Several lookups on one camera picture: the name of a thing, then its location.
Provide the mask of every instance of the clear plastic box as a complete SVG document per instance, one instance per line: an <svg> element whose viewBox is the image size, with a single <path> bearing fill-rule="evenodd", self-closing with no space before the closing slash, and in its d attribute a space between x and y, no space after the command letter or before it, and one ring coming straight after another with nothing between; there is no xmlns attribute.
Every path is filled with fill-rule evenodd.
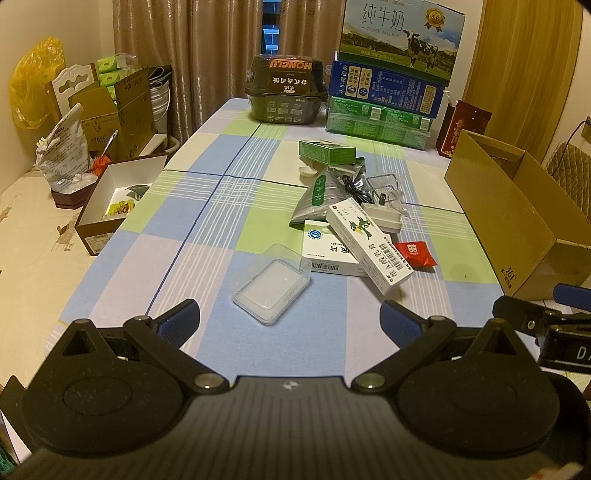
<svg viewBox="0 0 591 480"><path fill-rule="evenodd" d="M312 262L280 244L272 245L230 285L232 301L271 325L310 284Z"/></svg>

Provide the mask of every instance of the white power adapter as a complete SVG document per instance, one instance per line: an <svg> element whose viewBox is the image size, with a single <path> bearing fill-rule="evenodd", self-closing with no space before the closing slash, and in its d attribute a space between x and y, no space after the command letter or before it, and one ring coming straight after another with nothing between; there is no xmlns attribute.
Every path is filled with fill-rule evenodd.
<svg viewBox="0 0 591 480"><path fill-rule="evenodd" d="M375 222L382 232L400 233L402 229L402 216L400 212L384 205L362 203L361 208Z"/></svg>

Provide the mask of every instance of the snack bag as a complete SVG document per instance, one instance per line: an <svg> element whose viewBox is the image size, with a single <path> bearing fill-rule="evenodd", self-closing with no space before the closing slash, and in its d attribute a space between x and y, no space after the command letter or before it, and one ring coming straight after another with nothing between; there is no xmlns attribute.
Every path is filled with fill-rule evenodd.
<svg viewBox="0 0 591 480"><path fill-rule="evenodd" d="M400 242L394 244L394 246L413 268L434 267L437 265L425 242Z"/></svg>

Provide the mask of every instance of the medicine box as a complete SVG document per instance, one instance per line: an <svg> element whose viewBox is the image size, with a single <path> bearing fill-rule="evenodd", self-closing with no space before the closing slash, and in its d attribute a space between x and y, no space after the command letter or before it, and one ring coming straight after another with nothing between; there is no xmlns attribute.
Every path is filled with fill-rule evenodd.
<svg viewBox="0 0 591 480"><path fill-rule="evenodd" d="M405 258L353 199L331 205L326 220L349 248L382 295L413 274Z"/></svg>
<svg viewBox="0 0 591 480"><path fill-rule="evenodd" d="M343 165L357 162L356 148L328 140L300 140L300 155L324 165Z"/></svg>
<svg viewBox="0 0 591 480"><path fill-rule="evenodd" d="M326 222L306 220L301 256L312 261L312 272L368 276Z"/></svg>

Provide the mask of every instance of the wall outlet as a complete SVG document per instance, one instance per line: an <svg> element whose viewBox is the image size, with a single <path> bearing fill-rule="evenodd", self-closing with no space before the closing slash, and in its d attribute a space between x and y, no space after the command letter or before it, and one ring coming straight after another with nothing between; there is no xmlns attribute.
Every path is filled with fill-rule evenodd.
<svg viewBox="0 0 591 480"><path fill-rule="evenodd" d="M591 116L587 117L587 123L583 125L583 131L581 132L581 137L585 139L587 143L591 143Z"/></svg>

